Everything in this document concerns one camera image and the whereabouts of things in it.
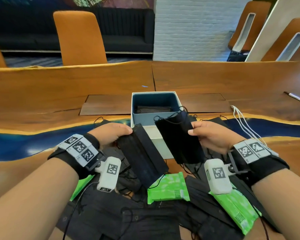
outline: green wet wipes package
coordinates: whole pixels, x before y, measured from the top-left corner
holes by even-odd
[[[255,211],[256,208],[249,203],[241,192],[235,189],[228,194],[213,194],[212,192],[210,192],[210,194],[229,214],[232,220],[242,230],[242,233],[246,235],[253,227],[255,220],[259,217]]]
[[[148,189],[148,204],[154,201],[181,200],[190,201],[186,182],[182,172],[165,174]]]
[[[78,185],[70,198],[70,201],[73,201],[74,198],[76,198],[76,196],[81,192],[81,190],[83,190],[83,188],[88,184],[88,182],[90,182],[93,179],[94,176],[95,175],[89,175],[88,177],[79,180]]]

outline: gray carpet floor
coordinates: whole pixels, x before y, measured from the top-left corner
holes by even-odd
[[[152,60],[149,58],[137,57],[108,57],[108,63],[119,63],[133,60]],[[29,67],[29,66],[42,66],[42,67],[61,67],[61,57],[5,57],[8,67]]]

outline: couch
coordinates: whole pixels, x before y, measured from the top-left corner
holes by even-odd
[[[106,52],[153,52],[152,9],[69,7],[67,10],[95,14]],[[47,7],[0,5],[0,50],[59,51],[54,11]]]

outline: box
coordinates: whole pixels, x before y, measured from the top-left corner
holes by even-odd
[[[137,106],[171,107],[172,112],[137,114],[135,113]],[[173,158],[170,150],[162,138],[162,135],[155,125],[154,117],[160,116],[162,118],[167,118],[180,110],[183,110],[183,108],[181,107],[180,100],[174,91],[133,92],[131,98],[131,127],[133,128],[134,125],[140,123],[144,127],[145,131],[163,159]]]

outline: white marker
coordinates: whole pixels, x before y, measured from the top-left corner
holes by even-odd
[[[284,91],[284,93],[288,94],[290,97],[296,99],[296,100],[299,100],[300,101],[300,97],[298,97],[297,95],[293,94],[293,93],[289,93],[289,92],[286,92]]]

